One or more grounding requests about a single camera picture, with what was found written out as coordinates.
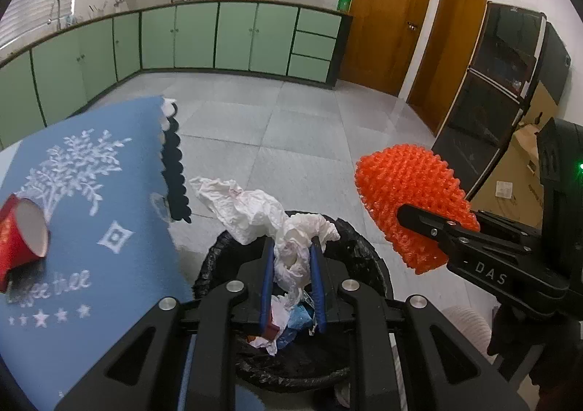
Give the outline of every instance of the red paper cup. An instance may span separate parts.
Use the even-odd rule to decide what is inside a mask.
[[[8,287],[8,271],[44,258],[48,250],[48,229],[37,204],[8,197],[0,210],[0,292]]]

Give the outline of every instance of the countertop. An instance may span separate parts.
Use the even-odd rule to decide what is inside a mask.
[[[97,21],[101,21],[101,20],[107,20],[111,17],[114,16],[122,16],[125,14],[131,14],[131,13],[138,13],[138,11],[148,11],[148,10],[156,10],[158,8],[166,8],[166,7],[171,7],[171,6],[180,6],[180,5],[191,5],[191,4],[200,4],[200,3],[210,3],[210,2],[220,2],[220,3],[226,3],[226,2],[244,2],[244,3],[270,3],[270,4],[277,4],[277,5],[286,5],[286,6],[297,6],[299,8],[306,8],[308,10],[315,10],[315,11],[323,11],[324,13],[330,13],[330,14],[335,14],[338,16],[344,16],[344,17],[350,17],[352,18],[352,15],[350,15],[349,13],[343,13],[342,11],[336,11],[336,10],[331,10],[330,8],[324,8],[324,7],[318,7],[318,6],[314,6],[314,5],[307,5],[307,4],[303,4],[303,3],[294,3],[292,1],[281,1],[281,0],[193,0],[193,1],[177,1],[175,3],[165,3],[165,4],[160,4],[160,5],[155,5],[155,6],[150,6],[150,7],[146,7],[146,8],[138,8],[136,10],[128,10],[128,11],[122,11],[120,13],[110,13],[104,16],[100,16],[91,20],[87,20],[87,21],[83,21],[81,23],[77,23],[71,26],[68,26],[66,28],[63,28],[60,31],[55,31],[51,34],[48,34],[46,36],[43,36],[42,38],[37,39],[36,41],[27,44],[26,46],[24,46],[23,48],[19,49],[18,51],[14,52],[13,54],[11,54],[10,56],[8,56],[6,59],[0,61],[0,69],[2,67],[4,67],[6,64],[8,64],[10,61],[16,59],[18,56],[20,56],[21,54],[24,54],[25,52],[29,51],[31,48],[34,48],[34,46],[39,45],[42,42],[45,42],[46,40],[49,40],[51,38],[54,38],[55,36],[58,36],[59,34],[63,34],[67,31],[71,31],[74,30],[76,28],[80,28],[82,26],[91,24],[91,23],[95,23]]]

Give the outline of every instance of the cardboard box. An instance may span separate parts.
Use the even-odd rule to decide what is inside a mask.
[[[528,125],[512,135],[508,150],[472,199],[472,210],[485,210],[532,227],[541,227],[544,196],[539,179],[536,134],[556,112],[557,104],[539,83],[531,108],[522,120]],[[533,125],[539,116],[540,122]],[[505,186],[499,182],[512,184],[509,199],[503,197],[508,192],[501,189]]]

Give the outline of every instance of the faucet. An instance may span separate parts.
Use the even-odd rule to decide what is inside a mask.
[[[55,9],[55,0],[52,1],[51,14],[48,17],[48,24],[52,23],[52,12]],[[56,0],[56,30],[60,31],[60,0]]]

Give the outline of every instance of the white tree print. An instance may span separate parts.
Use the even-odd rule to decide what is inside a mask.
[[[91,134],[94,130],[84,130],[81,136],[65,137],[65,147],[53,146],[47,150],[48,159],[30,170],[28,182],[16,193],[41,201],[44,217],[51,220],[57,205],[64,196],[73,196],[78,191],[92,203],[89,215],[94,216],[103,199],[98,191],[103,185],[97,183],[97,176],[109,176],[110,172],[121,171],[116,156],[117,149],[123,148],[132,138],[111,141],[111,133],[104,130],[94,144]]]

